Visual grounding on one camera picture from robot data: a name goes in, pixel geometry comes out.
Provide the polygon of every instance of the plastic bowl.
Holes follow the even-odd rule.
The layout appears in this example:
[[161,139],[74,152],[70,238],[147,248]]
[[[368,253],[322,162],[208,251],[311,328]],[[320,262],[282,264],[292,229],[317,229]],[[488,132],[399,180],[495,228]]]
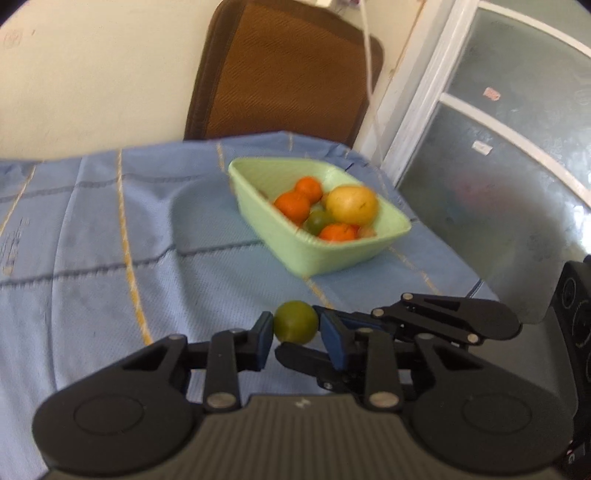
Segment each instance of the plastic bowl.
[[320,240],[295,226],[273,207],[275,198],[291,190],[304,176],[320,180],[325,192],[343,184],[362,184],[330,163],[304,159],[237,158],[230,163],[228,173],[242,217],[287,270],[299,277],[341,270],[368,260],[411,228],[406,215],[379,195],[379,213],[373,224],[377,236],[350,242]]

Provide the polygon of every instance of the brown cushion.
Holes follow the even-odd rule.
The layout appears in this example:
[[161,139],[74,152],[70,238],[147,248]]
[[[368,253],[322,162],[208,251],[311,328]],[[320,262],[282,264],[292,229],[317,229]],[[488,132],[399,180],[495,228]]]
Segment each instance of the brown cushion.
[[[383,51],[371,39],[374,85]],[[224,0],[211,20],[185,139],[287,130],[352,146],[368,103],[363,35],[295,0]]]

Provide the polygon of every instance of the blue tablecloth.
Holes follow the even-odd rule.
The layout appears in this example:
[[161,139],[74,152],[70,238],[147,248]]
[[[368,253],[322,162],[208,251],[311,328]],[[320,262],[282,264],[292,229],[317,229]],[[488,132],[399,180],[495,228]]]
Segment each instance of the blue tablecloth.
[[[368,262],[296,278],[238,213],[226,169],[243,156],[331,162],[413,217],[360,155],[289,133],[0,162],[0,479],[44,471],[30,426],[46,397],[151,339],[249,328],[292,299],[368,312],[405,291],[494,298],[415,219]],[[190,398],[202,379],[194,375]],[[272,354],[263,373],[241,374],[241,387],[244,396],[318,392]]]

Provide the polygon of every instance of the tangerine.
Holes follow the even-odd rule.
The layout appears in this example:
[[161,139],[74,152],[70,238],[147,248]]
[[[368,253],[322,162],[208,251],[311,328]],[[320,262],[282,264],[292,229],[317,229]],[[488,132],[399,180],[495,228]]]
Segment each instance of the tangerine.
[[295,184],[294,190],[308,197],[311,204],[318,203],[324,194],[322,184],[314,177],[302,177]]
[[357,234],[355,228],[347,223],[332,223],[322,229],[318,238],[327,242],[348,242],[355,240]]
[[298,226],[301,226],[310,215],[310,201],[300,192],[282,193],[273,205]]

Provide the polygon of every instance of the green lime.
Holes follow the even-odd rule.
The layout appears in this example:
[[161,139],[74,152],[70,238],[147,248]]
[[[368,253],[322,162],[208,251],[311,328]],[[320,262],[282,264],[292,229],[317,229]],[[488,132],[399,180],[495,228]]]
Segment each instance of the green lime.
[[315,210],[304,222],[304,229],[310,235],[318,236],[325,226],[334,222],[335,219],[333,219],[332,215],[328,212],[325,212],[324,210]]
[[280,342],[304,345],[318,331],[318,315],[306,302],[287,301],[275,312],[273,330]]

